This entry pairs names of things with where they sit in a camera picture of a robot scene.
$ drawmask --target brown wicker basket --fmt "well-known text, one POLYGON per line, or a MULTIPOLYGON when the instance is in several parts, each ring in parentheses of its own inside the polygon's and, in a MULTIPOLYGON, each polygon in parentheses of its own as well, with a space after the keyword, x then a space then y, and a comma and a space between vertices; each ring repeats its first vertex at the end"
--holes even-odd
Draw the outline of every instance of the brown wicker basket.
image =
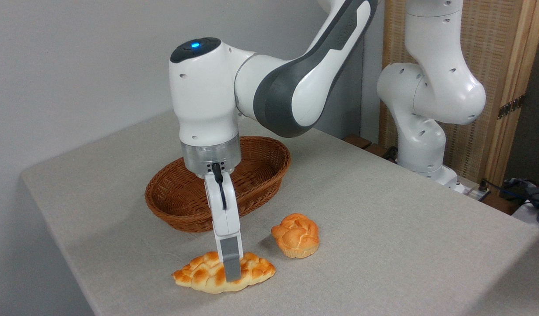
MULTIPOLYGON (((291 164, 289 150, 279 140, 240 137, 242 161, 231 174, 240 217, 269 201, 279 190, 291 164)), ((213 229, 203 180, 185 168, 183 158, 168 164, 150 180, 145 200, 152 212, 177 230, 213 229)))

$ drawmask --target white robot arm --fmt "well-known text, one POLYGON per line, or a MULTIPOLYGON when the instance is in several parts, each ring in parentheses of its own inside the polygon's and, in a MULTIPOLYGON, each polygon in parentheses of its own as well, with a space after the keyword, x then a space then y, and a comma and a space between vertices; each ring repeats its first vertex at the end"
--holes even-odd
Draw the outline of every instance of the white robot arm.
POLYGON ((322 114, 338 73, 376 10, 376 0, 319 0, 329 16, 303 56, 284 61, 217 38, 172 53, 170 87, 185 166, 205 180, 228 282, 243 256, 230 174, 241 160, 237 108, 280 136, 303 134, 322 114))
POLYGON ((443 166, 445 133, 436 120, 468 124, 482 113, 484 87, 470 73, 460 48, 462 0, 407 0, 405 44, 416 64, 391 64, 377 92, 398 131, 398 164, 462 190, 443 166))

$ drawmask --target baked bun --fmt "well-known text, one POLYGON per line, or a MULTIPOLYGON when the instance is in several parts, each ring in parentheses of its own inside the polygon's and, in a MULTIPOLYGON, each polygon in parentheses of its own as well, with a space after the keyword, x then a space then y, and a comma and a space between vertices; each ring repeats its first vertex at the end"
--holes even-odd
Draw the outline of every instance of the baked bun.
POLYGON ((172 274, 175 284, 193 288, 211 294, 243 290, 245 287, 271 278, 275 274, 275 266, 259 258, 251 252, 246 252, 240 259, 242 278, 227 282, 224 276, 224 266, 219 262, 219 254, 207 252, 197 257, 181 270, 172 274))
POLYGON ((289 258, 305 258, 318 250, 318 225, 303 214, 287 216, 271 228, 271 234, 289 258))

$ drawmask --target gray tablecloth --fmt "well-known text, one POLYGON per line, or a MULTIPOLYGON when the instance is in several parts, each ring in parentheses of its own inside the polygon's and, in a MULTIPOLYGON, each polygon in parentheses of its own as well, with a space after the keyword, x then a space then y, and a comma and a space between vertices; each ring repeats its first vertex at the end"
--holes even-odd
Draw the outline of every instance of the gray tablecloth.
POLYGON ((317 130, 285 139, 279 192, 241 220, 245 251, 277 272, 241 292, 205 294, 171 274, 216 250, 213 233, 174 230, 144 200, 181 156, 169 112, 22 174, 98 316, 539 315, 539 230, 317 130), (301 212, 320 248, 286 258, 271 227, 301 212))

